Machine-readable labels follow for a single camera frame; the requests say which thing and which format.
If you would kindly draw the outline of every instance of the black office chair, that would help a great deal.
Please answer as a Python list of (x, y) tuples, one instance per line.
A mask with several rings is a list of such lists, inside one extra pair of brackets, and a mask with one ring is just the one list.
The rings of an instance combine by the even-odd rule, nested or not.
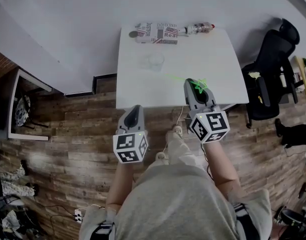
[[(279, 77), (280, 68), (287, 65), (285, 61), (294, 50), (295, 44), (272, 29), (266, 33), (256, 61), (242, 69), (249, 98), (246, 104), (249, 117), (247, 128), (252, 127), (252, 120), (266, 120), (279, 115), (279, 101), (285, 94)], [(251, 72), (258, 72), (260, 77), (252, 78), (249, 76)]]
[(279, 28), (282, 37), (292, 44), (298, 45), (301, 40), (298, 30), (285, 18), (282, 21), (283, 23)]
[[(300, 42), (300, 35), (298, 30), (294, 27), (293, 24), (291, 24), (288, 20), (282, 19), (283, 23), (281, 27), (279, 28), (279, 32), (281, 36), (289, 41), (290, 43), (294, 45), (298, 45)], [(287, 88), (284, 88), (284, 94), (292, 94), (295, 103), (298, 102), (297, 94), (296, 94), (296, 88), (303, 84), (303, 81), (300, 81), (299, 83), (295, 83), (295, 76), (293, 68), (288, 60), (288, 58), (285, 58), (283, 61), (283, 69), (284, 69), (284, 75), (287, 83)]]

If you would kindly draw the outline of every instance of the black strap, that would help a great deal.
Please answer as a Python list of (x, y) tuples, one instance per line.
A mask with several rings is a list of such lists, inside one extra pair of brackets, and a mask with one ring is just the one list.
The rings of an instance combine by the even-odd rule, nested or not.
[(242, 224), (247, 240), (260, 240), (259, 233), (249, 216), (245, 205), (239, 203), (234, 206), (237, 220)]
[(109, 234), (111, 234), (113, 223), (102, 222), (93, 231), (90, 240), (109, 240)]

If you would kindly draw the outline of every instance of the shoe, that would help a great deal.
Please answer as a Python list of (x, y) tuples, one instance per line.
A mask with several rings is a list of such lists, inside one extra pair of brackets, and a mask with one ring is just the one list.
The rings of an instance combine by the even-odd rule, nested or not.
[(155, 156), (155, 160), (158, 160), (158, 159), (166, 159), (166, 155), (164, 152), (158, 152)]
[(24, 171), (25, 171), (25, 176), (28, 175), (28, 168), (27, 168), (27, 165), (26, 165), (26, 161), (25, 160), (21, 160), (21, 166), (23, 167)]
[(34, 196), (37, 196), (38, 192), (39, 192), (39, 187), (37, 184), (33, 184), (33, 189), (34, 189)]
[(173, 132), (177, 133), (181, 138), (183, 137), (183, 129), (179, 125), (173, 127)]
[(276, 133), (278, 137), (283, 136), (284, 126), (279, 118), (275, 120)]

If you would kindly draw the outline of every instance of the gray shirt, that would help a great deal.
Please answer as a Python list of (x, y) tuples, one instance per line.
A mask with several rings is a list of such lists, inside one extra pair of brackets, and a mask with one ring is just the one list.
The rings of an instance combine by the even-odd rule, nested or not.
[[(244, 197), (242, 203), (267, 240), (272, 215), (267, 190)], [(104, 209), (89, 212), (80, 231), (88, 240), (94, 225), (105, 220)], [(228, 202), (205, 171), (190, 165), (161, 165), (148, 169), (137, 181), (114, 218), (117, 240), (237, 240), (246, 239), (232, 203)]]

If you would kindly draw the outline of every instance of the plastic bottle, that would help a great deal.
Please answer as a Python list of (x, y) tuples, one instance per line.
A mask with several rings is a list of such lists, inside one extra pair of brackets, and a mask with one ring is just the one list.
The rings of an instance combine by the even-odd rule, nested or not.
[(213, 30), (214, 27), (215, 26), (213, 24), (210, 24), (209, 22), (197, 23), (179, 29), (178, 34), (191, 35), (197, 33), (209, 33), (211, 30)]
[(284, 70), (281, 68), (281, 74), (279, 75), (279, 78), (281, 79), (282, 81), (282, 85), (284, 88), (287, 87), (287, 83), (286, 83), (286, 79), (285, 79), (285, 75), (284, 75)]

